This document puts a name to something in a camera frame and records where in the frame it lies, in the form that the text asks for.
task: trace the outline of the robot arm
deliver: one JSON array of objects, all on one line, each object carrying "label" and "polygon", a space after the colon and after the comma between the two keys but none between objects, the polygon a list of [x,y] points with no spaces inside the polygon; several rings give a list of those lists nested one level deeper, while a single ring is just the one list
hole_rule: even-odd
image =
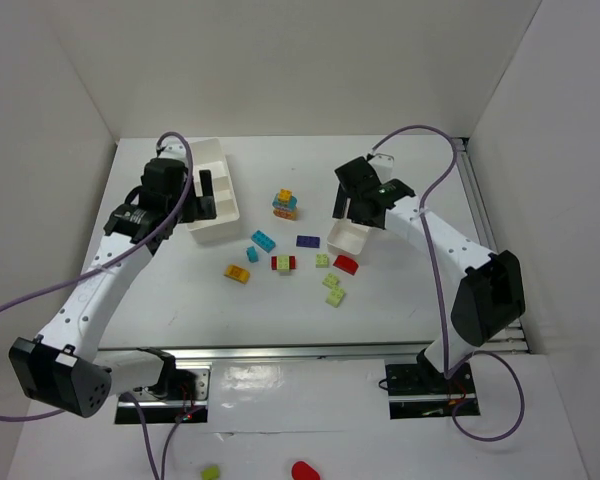
[{"label": "robot arm", "polygon": [[157,397],[166,393],[172,381],[190,382],[194,388],[193,375],[177,371],[175,358],[160,350],[98,352],[125,293],[176,224],[216,218],[211,173],[201,170],[202,196],[196,197],[192,184],[171,225],[130,256],[102,267],[147,238],[167,218],[183,193],[186,175],[185,165],[178,160],[151,160],[142,185],[132,190],[105,225],[105,236],[88,268],[103,272],[79,283],[33,341],[15,341],[9,358],[26,396],[86,418],[109,395],[136,387],[149,387]]},{"label": "robot arm", "polygon": [[[340,181],[334,216],[389,230],[429,256],[421,215],[426,215],[436,252],[457,293],[447,319],[449,365],[491,339],[525,311],[520,263],[512,253],[495,254],[460,234],[400,180],[382,183],[363,157],[336,170]],[[442,339],[418,356],[427,370],[444,372]]]}]

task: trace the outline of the lime green lego brick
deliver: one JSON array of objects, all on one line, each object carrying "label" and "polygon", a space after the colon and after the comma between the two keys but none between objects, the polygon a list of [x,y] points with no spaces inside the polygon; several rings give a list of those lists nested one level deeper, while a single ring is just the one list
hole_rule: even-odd
[{"label": "lime green lego brick", "polygon": [[318,253],[316,255],[316,267],[324,268],[329,266],[329,255],[326,253]]},{"label": "lime green lego brick", "polygon": [[289,255],[278,255],[277,262],[278,262],[278,264],[277,264],[276,270],[278,270],[279,272],[284,272],[284,273],[289,272],[289,269],[291,267],[290,261],[289,261]]},{"label": "lime green lego brick", "polygon": [[344,289],[334,286],[329,292],[329,296],[327,297],[327,303],[332,307],[337,308],[338,305],[340,305],[340,302],[342,301],[342,298],[344,297],[345,293],[347,292],[345,292]]},{"label": "lime green lego brick", "polygon": [[322,284],[325,287],[329,287],[329,288],[335,287],[338,283],[340,283],[340,278],[338,278],[333,273],[327,274],[327,276],[324,277],[324,280],[322,281]]},{"label": "lime green lego brick", "polygon": [[200,472],[200,476],[202,477],[202,480],[218,480],[220,478],[220,469],[217,465],[205,468]]}]

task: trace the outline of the blue lego brick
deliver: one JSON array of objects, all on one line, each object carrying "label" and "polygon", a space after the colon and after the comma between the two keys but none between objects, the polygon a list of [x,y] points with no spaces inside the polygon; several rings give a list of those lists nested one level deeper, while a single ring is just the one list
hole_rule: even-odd
[{"label": "blue lego brick", "polygon": [[256,233],[251,235],[251,240],[253,240],[253,243],[258,245],[261,249],[263,249],[267,253],[269,253],[271,250],[273,250],[273,247],[276,246],[276,242],[271,240],[260,230],[257,230]]},{"label": "blue lego brick", "polygon": [[247,248],[247,258],[251,263],[258,261],[258,252],[256,252],[256,247]]},{"label": "blue lego brick", "polygon": [[298,238],[296,238],[296,247],[320,248],[320,237],[298,235]]},{"label": "blue lego brick", "polygon": [[296,208],[296,203],[298,203],[298,200],[294,196],[291,197],[291,200],[288,204],[280,203],[278,201],[278,194],[276,194],[276,198],[273,199],[272,205],[273,208],[278,208],[280,210],[284,210],[285,212],[293,212],[293,210]]}]

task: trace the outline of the red plastic piece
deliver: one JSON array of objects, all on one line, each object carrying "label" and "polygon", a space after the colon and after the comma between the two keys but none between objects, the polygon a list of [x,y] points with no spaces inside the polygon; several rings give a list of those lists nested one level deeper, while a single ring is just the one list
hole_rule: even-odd
[{"label": "red plastic piece", "polygon": [[[289,267],[291,270],[296,269],[296,256],[289,255]],[[271,270],[276,270],[278,268],[278,257],[275,255],[271,257]]]},{"label": "red plastic piece", "polygon": [[340,270],[344,270],[350,275],[355,275],[359,265],[355,260],[352,260],[349,257],[338,255],[336,261],[333,262],[333,266],[338,267]]},{"label": "red plastic piece", "polygon": [[291,468],[293,480],[320,480],[320,474],[305,462],[296,462]]}]

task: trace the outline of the small white box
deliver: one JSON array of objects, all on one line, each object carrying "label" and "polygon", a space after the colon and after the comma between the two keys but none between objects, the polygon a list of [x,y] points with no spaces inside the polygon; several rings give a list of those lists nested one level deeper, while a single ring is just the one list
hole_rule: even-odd
[{"label": "small white box", "polygon": [[349,257],[360,255],[371,227],[351,223],[349,219],[336,221],[327,236],[327,249],[333,254],[343,254]]},{"label": "small white box", "polygon": [[[196,194],[200,195],[200,170],[210,170],[213,182],[213,196],[216,202],[217,218],[214,220],[196,220],[187,224],[197,243],[207,243],[236,235],[240,231],[240,212],[233,183],[229,174],[227,158],[222,151],[220,140],[212,138],[189,144],[193,153],[193,180]],[[186,160],[184,148],[178,143],[168,144],[163,157]]]}]

